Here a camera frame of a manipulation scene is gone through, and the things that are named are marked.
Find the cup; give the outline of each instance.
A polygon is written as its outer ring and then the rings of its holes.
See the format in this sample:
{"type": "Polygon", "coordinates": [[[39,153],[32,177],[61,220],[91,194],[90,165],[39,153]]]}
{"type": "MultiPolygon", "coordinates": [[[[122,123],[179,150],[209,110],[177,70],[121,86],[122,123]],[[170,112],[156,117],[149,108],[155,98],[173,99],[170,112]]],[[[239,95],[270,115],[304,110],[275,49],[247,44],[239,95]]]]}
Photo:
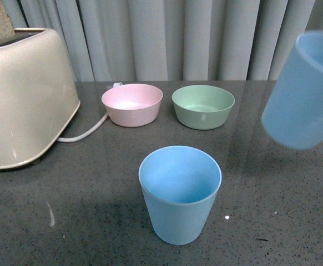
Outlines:
{"type": "Polygon", "coordinates": [[[323,31],[298,36],[261,120],[289,148],[306,150],[323,141],[323,31]]]}
{"type": "Polygon", "coordinates": [[[187,146],[169,146],[149,154],[139,182],[150,220],[163,241],[183,245],[201,233],[221,185],[217,162],[187,146]]]}

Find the plastic bowl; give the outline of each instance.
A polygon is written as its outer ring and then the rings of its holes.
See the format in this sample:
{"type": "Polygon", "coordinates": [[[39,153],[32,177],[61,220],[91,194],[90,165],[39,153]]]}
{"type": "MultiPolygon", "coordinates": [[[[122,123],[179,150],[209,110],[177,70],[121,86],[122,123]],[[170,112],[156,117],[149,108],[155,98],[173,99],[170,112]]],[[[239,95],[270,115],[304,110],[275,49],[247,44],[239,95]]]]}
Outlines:
{"type": "Polygon", "coordinates": [[[192,129],[215,129],[224,124],[234,105],[232,93],[219,87],[192,85],[173,93],[178,120],[192,129]]]}
{"type": "Polygon", "coordinates": [[[126,84],[106,91],[101,98],[115,124],[124,127],[144,126],[159,113],[163,92],[146,84],[126,84]]]}

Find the granite countertop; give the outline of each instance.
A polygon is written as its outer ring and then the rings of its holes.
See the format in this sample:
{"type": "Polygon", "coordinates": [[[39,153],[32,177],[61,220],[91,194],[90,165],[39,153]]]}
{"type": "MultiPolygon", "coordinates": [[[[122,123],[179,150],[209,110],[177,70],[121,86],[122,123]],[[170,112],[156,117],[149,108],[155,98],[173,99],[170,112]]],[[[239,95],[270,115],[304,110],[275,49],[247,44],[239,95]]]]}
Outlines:
{"type": "MultiPolygon", "coordinates": [[[[145,83],[164,93],[151,124],[107,119],[84,140],[0,171],[0,265],[323,265],[323,143],[295,151],[267,136],[260,118],[274,82],[145,83]],[[177,120],[171,95],[191,84],[233,93],[223,126],[200,131],[177,120]],[[187,245],[157,237],[138,180],[145,156],[171,145],[207,152],[223,172],[205,227],[187,245]]],[[[112,83],[76,85],[82,104],[67,137],[99,121],[112,83]]]]}

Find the toaster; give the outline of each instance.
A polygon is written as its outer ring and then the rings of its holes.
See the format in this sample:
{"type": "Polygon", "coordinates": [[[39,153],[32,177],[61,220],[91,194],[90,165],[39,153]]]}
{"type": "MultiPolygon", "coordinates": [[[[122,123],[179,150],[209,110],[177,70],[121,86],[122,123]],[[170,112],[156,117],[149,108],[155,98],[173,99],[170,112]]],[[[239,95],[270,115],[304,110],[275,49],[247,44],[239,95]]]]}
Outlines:
{"type": "Polygon", "coordinates": [[[80,106],[72,68],[53,29],[15,29],[0,41],[0,170],[42,156],[80,106]]]}

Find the gray curtain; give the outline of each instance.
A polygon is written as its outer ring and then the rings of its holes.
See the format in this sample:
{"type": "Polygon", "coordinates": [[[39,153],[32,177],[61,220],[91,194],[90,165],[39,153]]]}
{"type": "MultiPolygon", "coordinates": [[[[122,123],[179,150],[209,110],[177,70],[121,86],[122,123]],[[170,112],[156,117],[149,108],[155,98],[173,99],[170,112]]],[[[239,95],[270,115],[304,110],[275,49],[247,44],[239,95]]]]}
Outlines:
{"type": "Polygon", "coordinates": [[[15,28],[53,28],[77,81],[276,80],[323,0],[3,0],[15,28]]]}

